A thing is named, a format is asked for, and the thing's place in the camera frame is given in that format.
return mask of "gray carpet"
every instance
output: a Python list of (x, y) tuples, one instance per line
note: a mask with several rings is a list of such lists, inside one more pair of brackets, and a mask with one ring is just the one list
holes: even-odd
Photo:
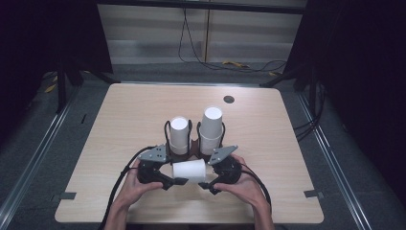
[[(260, 68), (263, 64), (251, 64)], [(259, 84), (273, 79), (266, 72), (242, 74), (210, 70), (198, 63), (116, 65), (113, 78), (122, 81), (195, 82)], [(90, 74), (79, 90), (73, 107), (44, 158), (33, 183), (17, 209), (9, 229), (96, 229), (97, 223), (65, 224), (55, 221), (58, 202), (54, 195), (64, 192), (96, 119), (108, 84)], [(307, 122), (293, 80), (276, 86), (281, 93), (293, 127)], [(21, 125), (0, 152), (0, 201), (3, 202), (18, 176), (28, 164), (55, 116), (57, 92), (38, 91)], [(320, 123), (333, 147), (347, 179), (361, 202), (372, 229), (406, 229), (406, 213), (391, 189), (367, 157), (346, 133), (330, 102), (326, 101)], [(324, 194), (320, 203), (325, 214), (321, 224), (278, 224), (277, 229), (358, 229), (346, 201), (338, 189), (316, 138), (310, 133), (300, 147), (314, 187)]]

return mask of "person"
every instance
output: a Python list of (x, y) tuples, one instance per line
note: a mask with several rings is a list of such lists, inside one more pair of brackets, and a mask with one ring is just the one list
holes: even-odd
[[(243, 170), (249, 171), (245, 167), (246, 164), (242, 157), (236, 154), (231, 155), (242, 165)], [(137, 168), (139, 163), (140, 161), (137, 159), (132, 168)], [(136, 169), (128, 171), (122, 189), (111, 204), (104, 230), (125, 229), (126, 216), (131, 204), (137, 202), (144, 193), (161, 189), (162, 186), (161, 182), (143, 184), (137, 178)], [(256, 230), (275, 229), (270, 204), (266, 201), (259, 184), (251, 175), (242, 173), (236, 184), (216, 183), (214, 188), (231, 193), (243, 202), (250, 204), (254, 213)]]

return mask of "forearm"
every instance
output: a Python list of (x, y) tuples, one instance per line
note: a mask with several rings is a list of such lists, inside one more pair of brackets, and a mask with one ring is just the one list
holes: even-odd
[(120, 204), (120, 202), (113, 202), (104, 230), (125, 230), (128, 208), (129, 207)]
[(256, 230), (274, 230), (271, 209), (268, 203), (253, 204)]

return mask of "light wood tabletop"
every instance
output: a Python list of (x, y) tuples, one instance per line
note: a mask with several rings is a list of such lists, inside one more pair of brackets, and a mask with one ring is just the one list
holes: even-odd
[[(232, 96), (233, 103), (224, 97)], [(276, 89), (113, 84), (101, 105), (66, 192), (59, 222), (100, 222), (110, 192), (120, 172), (140, 149), (166, 143), (164, 125), (176, 116), (192, 120), (191, 137), (204, 109), (215, 105), (223, 111), (226, 133), (223, 146), (238, 145), (235, 154), (259, 176), (272, 197), (276, 223), (319, 223), (324, 215), (313, 190), (305, 161)], [(162, 173), (171, 176), (171, 166)], [(216, 178), (207, 166), (208, 182)], [(128, 222), (137, 223), (251, 223), (251, 207), (231, 194), (212, 195), (197, 184), (173, 186), (145, 194), (131, 206)]]

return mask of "horizontal bar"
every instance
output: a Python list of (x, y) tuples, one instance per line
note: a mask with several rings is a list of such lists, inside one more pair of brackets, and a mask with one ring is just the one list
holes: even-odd
[(231, 12), (273, 12), (287, 14), (305, 14), (308, 12), (318, 12), (306, 8), (296, 7), (278, 7), (265, 5), (231, 4), (215, 3), (201, 1), (157, 1), (157, 0), (97, 0), (98, 4), (119, 5), (119, 6), (140, 6), (140, 7), (159, 7), (159, 8), (184, 8), (200, 10), (219, 10)]

